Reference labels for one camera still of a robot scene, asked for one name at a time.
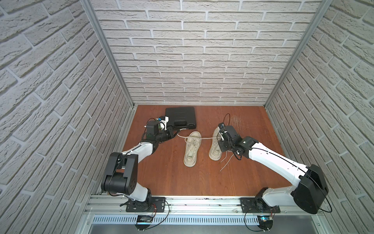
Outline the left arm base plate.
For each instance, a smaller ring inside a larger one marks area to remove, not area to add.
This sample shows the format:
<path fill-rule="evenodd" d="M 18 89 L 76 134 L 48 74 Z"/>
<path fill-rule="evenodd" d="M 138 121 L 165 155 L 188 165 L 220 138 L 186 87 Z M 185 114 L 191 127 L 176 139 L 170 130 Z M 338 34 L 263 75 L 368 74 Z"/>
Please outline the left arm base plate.
<path fill-rule="evenodd" d="M 166 205 L 165 200 L 165 197 L 150 197 L 144 202 L 130 200 L 124 203 L 124 205 L 128 213 L 163 213 Z"/>

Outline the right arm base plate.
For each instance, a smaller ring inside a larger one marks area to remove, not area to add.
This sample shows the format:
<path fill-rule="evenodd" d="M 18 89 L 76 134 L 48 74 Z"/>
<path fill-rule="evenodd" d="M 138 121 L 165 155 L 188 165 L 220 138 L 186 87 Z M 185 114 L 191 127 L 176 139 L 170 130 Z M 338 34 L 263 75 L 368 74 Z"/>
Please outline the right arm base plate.
<path fill-rule="evenodd" d="M 279 206 L 270 207 L 262 199 L 253 198 L 239 198 L 241 209 L 243 213 L 266 213 L 278 214 L 280 213 Z"/>

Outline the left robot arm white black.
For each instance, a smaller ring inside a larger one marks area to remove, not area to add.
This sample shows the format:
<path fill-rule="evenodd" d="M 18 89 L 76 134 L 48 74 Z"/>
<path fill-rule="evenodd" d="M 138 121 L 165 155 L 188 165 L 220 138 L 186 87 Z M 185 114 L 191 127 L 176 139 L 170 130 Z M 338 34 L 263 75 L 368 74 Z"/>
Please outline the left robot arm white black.
<path fill-rule="evenodd" d="M 110 154 L 101 189 L 110 196 L 126 196 L 128 205 L 140 206 L 141 209 L 151 208 L 151 190 L 137 182 L 138 164 L 146 157 L 155 153 L 159 144 L 176 136 L 172 126 L 167 126 L 168 117 L 161 116 L 149 121 L 141 141 L 133 148 L 124 152 Z"/>

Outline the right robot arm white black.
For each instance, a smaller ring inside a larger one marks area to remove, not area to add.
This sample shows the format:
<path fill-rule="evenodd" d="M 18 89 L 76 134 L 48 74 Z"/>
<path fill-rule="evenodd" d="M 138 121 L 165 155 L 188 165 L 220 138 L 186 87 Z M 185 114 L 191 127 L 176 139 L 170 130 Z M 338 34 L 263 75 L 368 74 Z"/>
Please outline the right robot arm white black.
<path fill-rule="evenodd" d="M 241 137 L 231 125 L 220 123 L 218 128 L 218 145 L 222 152 L 231 151 L 238 160 L 246 158 L 258 162 L 291 184 L 276 189 L 264 187 L 252 202 L 257 211 L 265 213 L 279 206 L 297 206 L 314 215 L 321 210 L 321 205 L 327 201 L 328 187 L 319 166 L 290 160 L 252 137 Z"/>

